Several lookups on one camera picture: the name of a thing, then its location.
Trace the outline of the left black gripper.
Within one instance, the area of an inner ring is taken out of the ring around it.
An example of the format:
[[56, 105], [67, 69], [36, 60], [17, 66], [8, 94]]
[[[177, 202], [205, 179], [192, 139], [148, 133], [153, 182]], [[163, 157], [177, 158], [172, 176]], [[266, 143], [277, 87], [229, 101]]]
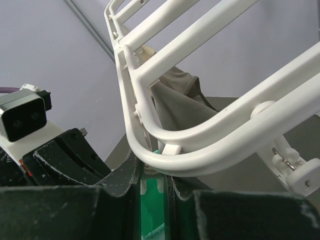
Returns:
[[87, 142], [80, 129], [73, 128], [63, 133], [57, 125], [47, 124], [15, 142], [0, 137], [2, 187], [27, 184], [27, 171], [21, 166], [21, 161], [33, 150], [33, 157], [54, 185], [94, 185], [110, 173], [110, 168]]

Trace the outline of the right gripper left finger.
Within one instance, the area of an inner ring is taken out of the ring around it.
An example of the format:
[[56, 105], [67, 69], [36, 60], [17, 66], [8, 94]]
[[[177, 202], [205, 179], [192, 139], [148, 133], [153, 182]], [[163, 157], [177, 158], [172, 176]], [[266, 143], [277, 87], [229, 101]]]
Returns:
[[96, 185], [27, 186], [0, 153], [3, 240], [139, 240], [141, 163], [133, 153]]

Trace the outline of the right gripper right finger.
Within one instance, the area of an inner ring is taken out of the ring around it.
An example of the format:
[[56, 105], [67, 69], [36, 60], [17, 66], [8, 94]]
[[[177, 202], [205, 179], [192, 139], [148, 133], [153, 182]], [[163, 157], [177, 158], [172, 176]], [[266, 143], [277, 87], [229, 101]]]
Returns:
[[317, 240], [320, 216], [287, 192], [217, 191], [195, 177], [163, 179], [168, 240]]

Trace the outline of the mint green patterned sock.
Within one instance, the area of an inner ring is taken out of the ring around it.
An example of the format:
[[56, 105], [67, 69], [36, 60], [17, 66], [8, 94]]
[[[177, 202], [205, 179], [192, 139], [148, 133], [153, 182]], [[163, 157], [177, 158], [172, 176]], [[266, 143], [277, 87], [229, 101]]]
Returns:
[[140, 181], [141, 238], [164, 240], [164, 177], [145, 164]]

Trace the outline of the white clip sock hanger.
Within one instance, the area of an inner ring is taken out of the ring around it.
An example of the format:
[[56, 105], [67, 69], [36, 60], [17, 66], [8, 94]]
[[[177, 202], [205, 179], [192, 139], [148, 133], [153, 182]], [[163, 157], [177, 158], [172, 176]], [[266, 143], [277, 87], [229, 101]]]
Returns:
[[320, 112], [319, 44], [222, 110], [203, 96], [198, 78], [176, 67], [254, 4], [222, 0], [154, 53], [146, 43], [195, 1], [167, 0], [131, 30], [126, 21], [146, 1], [108, 3], [127, 141], [143, 163], [174, 177], [217, 173], [257, 153], [286, 189], [308, 196], [320, 187], [320, 160], [303, 159], [285, 133]]

